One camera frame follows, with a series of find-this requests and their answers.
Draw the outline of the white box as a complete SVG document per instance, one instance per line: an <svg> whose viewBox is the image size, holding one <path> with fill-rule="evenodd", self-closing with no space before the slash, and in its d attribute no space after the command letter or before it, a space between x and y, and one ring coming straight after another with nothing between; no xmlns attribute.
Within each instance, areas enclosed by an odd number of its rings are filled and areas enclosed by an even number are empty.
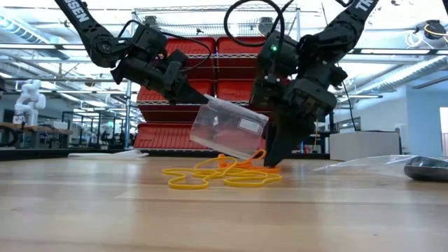
<svg viewBox="0 0 448 252"><path fill-rule="evenodd" d="M329 144L330 159L338 161L401 153L401 140L397 132L357 131L331 134Z"/></svg>

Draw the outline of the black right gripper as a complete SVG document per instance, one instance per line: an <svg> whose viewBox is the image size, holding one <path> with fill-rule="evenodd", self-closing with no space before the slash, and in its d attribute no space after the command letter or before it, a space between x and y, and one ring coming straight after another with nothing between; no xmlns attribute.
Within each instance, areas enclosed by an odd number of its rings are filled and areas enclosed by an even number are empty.
<svg viewBox="0 0 448 252"><path fill-rule="evenodd" d="M265 167L274 167L286 159L302 141L314 131L314 122L323 123L336 106L336 96L316 81L295 79L290 82L282 101L292 110L297 119L280 119L275 126L268 122L265 128ZM272 144L274 142L274 165L271 164Z"/></svg>

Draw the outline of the orange rubber band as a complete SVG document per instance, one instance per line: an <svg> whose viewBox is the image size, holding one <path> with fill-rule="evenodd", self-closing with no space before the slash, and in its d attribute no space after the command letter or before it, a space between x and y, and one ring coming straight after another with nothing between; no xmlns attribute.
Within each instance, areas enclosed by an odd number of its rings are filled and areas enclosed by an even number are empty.
<svg viewBox="0 0 448 252"><path fill-rule="evenodd" d="M252 167L253 158L238 161L238 159L224 154L218 155L218 167L219 168L238 168L238 169L249 169Z"/></svg>
<svg viewBox="0 0 448 252"><path fill-rule="evenodd" d="M247 170L257 171L257 172L279 173L281 171L280 166L265 167L262 165L256 165L256 162L264 160L266 154L267 154L266 150L260 148L249 159L242 161L239 164L239 167L242 169L247 169Z"/></svg>

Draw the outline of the wooden workbench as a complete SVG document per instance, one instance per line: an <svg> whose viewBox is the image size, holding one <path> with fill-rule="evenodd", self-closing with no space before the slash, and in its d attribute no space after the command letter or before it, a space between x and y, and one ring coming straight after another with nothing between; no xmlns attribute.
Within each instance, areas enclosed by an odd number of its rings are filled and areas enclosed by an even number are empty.
<svg viewBox="0 0 448 252"><path fill-rule="evenodd" d="M57 129L50 124L26 125L0 122L0 148L67 147L70 129Z"/></svg>

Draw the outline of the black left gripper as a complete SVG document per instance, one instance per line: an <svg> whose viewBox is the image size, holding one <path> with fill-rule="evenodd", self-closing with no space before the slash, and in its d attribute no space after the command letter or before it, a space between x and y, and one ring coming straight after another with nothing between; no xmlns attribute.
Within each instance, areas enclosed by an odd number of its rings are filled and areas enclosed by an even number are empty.
<svg viewBox="0 0 448 252"><path fill-rule="evenodd" d="M189 82L179 82L180 69L180 62L170 62L167 68L162 69L159 62L154 64L127 57L111 74L116 83L125 78L161 94L171 104L207 104L209 100Z"/></svg>

